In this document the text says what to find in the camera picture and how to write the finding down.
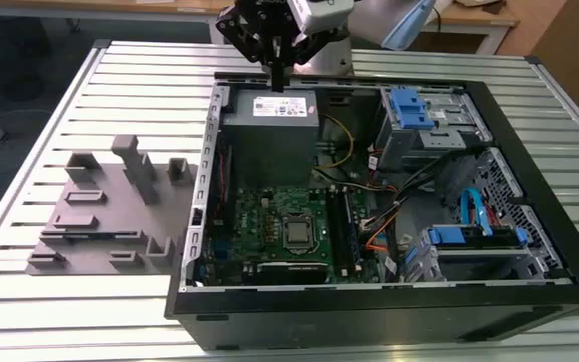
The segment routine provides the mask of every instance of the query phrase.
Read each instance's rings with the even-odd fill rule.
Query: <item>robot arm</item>
[[[272,90],[282,92],[287,68],[306,64],[337,38],[353,8],[354,0],[235,0],[216,27],[246,58],[260,62]]]
[[[359,1],[235,0],[234,6],[222,11],[216,27],[244,57],[252,63],[260,62],[263,70],[271,75],[275,92],[283,92],[286,74],[294,65],[305,65],[331,41],[347,36],[346,23]],[[398,21],[399,49],[413,41],[423,27],[435,0],[365,0],[359,16],[351,19],[361,20],[357,21],[363,23],[361,28],[373,28],[365,19],[369,12],[371,18],[386,17],[386,12],[375,14],[377,10],[395,3],[399,6],[394,14],[387,14],[387,23]],[[409,41],[401,35],[405,30]]]

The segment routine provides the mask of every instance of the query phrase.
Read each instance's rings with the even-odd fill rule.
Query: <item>black cable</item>
[[[82,23],[82,19],[78,19],[76,21],[72,21],[71,23],[71,34],[75,34],[76,32],[80,32],[80,23]]]
[[[333,159],[333,163],[335,164],[335,163],[337,163],[337,157],[335,157],[335,155],[330,155],[330,158]],[[350,173],[349,173],[349,171],[346,171],[346,169],[343,168],[343,165],[339,165],[339,166],[337,166],[335,168],[337,168],[337,169],[339,170],[339,172],[343,174],[343,177],[346,178],[346,181],[347,181],[347,182],[353,181],[353,179],[350,178]]]
[[[439,10],[433,7],[433,11],[438,14],[438,34],[442,32],[442,15],[439,15]]]
[[[374,217],[369,221],[369,223],[366,223],[366,226],[370,226],[375,224],[379,220],[393,216],[393,213],[399,210],[403,201],[409,198],[407,193],[411,192],[413,190],[417,190],[421,185],[426,184],[433,180],[433,178],[435,177],[435,171],[438,170],[439,167],[445,166],[449,161],[451,161],[458,157],[478,155],[486,150],[486,148],[487,146],[479,145],[479,146],[467,147],[466,149],[461,149],[457,151],[450,151],[447,154],[445,154],[442,157],[437,158],[431,163],[429,163],[425,167],[417,170],[410,176],[406,183],[399,188],[399,191],[394,196],[394,201],[390,207],[387,208],[387,210],[381,214],[381,216]]]
[[[318,168],[315,168],[313,170],[315,172],[318,172],[319,175],[322,175],[323,178],[326,178],[330,182],[337,183],[339,185],[358,187],[359,189],[365,189],[367,191],[389,191],[389,190],[385,190],[382,188],[374,188],[374,187],[370,187],[370,186],[365,186],[365,185],[362,185],[359,183],[347,183],[346,181],[341,181],[341,180],[335,179],[333,176],[330,176],[323,170],[319,170]]]
[[[389,249],[389,257],[393,259],[397,265],[395,273],[391,272],[389,268],[386,268],[385,279],[386,283],[394,283],[398,281],[399,276],[399,251],[398,251],[398,236],[394,227],[387,227],[385,230],[386,234],[386,248]]]

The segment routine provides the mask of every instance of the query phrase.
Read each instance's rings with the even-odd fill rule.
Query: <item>aluminum table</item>
[[[358,75],[485,81],[579,230],[579,110],[521,57],[355,51]],[[198,162],[214,72],[259,72],[230,46],[100,41],[0,203],[0,361],[579,360],[579,317],[502,342],[204,352],[164,319],[167,275],[25,275],[72,151],[136,134],[154,163]]]

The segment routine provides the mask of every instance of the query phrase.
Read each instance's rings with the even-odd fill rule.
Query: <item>floor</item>
[[[3,63],[1,69],[12,69],[3,74],[25,72],[39,75],[43,92],[28,101],[11,101],[0,93],[0,126],[7,138],[0,141],[0,198],[15,177],[27,153],[51,117],[62,94],[86,58],[91,44],[98,38],[134,41],[178,41],[208,43],[207,25],[200,23],[135,23],[127,21],[83,20],[78,32],[72,32],[64,20],[43,20],[51,36],[52,54],[32,61]],[[355,48],[366,44],[353,43]],[[11,52],[11,45],[0,41],[1,54]]]

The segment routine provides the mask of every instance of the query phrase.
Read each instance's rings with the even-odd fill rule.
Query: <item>green circuit board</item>
[[[375,261],[365,261],[363,269],[350,278],[337,277],[334,272],[333,245],[329,229],[326,198],[327,189],[266,188],[239,189],[235,196],[234,232],[230,240],[218,242],[224,249],[220,255],[230,261],[311,261],[331,266],[330,282],[370,281],[377,275]],[[349,193],[353,217],[367,217],[366,194]],[[287,224],[309,225],[310,247],[288,247]]]

